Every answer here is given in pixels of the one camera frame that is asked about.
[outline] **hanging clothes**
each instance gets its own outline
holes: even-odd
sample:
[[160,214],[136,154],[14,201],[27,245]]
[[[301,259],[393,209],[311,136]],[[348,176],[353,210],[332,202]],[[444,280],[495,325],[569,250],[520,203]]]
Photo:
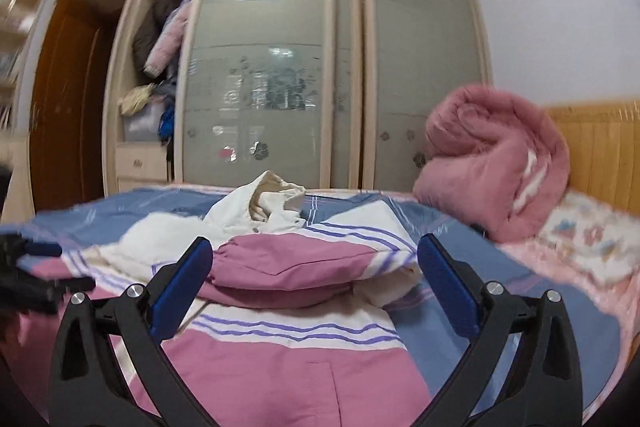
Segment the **hanging clothes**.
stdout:
[[171,63],[182,44],[187,22],[191,15],[191,1],[184,0],[151,49],[145,62],[145,74],[157,78]]
[[[180,8],[187,2],[191,2],[191,0],[182,1],[180,3],[180,6],[178,6],[174,11],[171,12],[171,14],[167,17],[166,22],[164,23],[164,26],[162,27],[162,32],[165,31],[167,26],[175,19],[175,16],[180,11]],[[169,64],[167,65],[166,69],[164,70],[164,76],[166,77],[166,79],[163,80],[158,87],[174,86],[175,88],[175,84],[177,84],[177,81],[178,81],[179,58],[180,58],[180,53],[179,52],[175,53],[172,59],[169,61]]]
[[181,0],[158,0],[146,13],[133,37],[132,44],[133,63],[141,73],[145,69],[145,62],[151,49],[158,41],[164,23],[171,12],[180,6],[180,2]]

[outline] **drawer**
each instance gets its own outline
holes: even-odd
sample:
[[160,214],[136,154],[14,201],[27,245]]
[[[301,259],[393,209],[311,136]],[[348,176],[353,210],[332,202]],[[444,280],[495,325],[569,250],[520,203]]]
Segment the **drawer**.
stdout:
[[126,178],[118,178],[118,192],[129,192],[134,188],[152,187],[154,185],[166,185],[166,182],[157,182],[152,180],[128,180]]
[[167,181],[166,149],[159,143],[118,145],[116,175],[118,178]]

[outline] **wooden door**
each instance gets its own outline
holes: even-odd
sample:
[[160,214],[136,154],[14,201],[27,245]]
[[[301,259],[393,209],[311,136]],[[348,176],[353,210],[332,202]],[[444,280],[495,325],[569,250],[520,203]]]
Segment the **wooden door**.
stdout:
[[104,195],[100,130],[113,22],[82,0],[58,0],[31,101],[30,163],[36,211]]

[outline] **rolled pink comforter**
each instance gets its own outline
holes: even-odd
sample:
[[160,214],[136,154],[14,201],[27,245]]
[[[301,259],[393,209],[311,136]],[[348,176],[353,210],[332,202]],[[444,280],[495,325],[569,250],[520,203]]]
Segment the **rolled pink comforter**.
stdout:
[[500,243],[535,235],[569,177],[569,149],[544,110],[484,86],[452,92],[426,122],[418,201]]

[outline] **pillow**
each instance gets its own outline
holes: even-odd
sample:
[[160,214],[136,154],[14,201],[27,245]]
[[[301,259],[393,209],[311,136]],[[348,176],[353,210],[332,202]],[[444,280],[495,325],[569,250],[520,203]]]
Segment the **pillow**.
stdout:
[[564,195],[538,237],[600,285],[626,279],[640,266],[640,219],[574,190]]

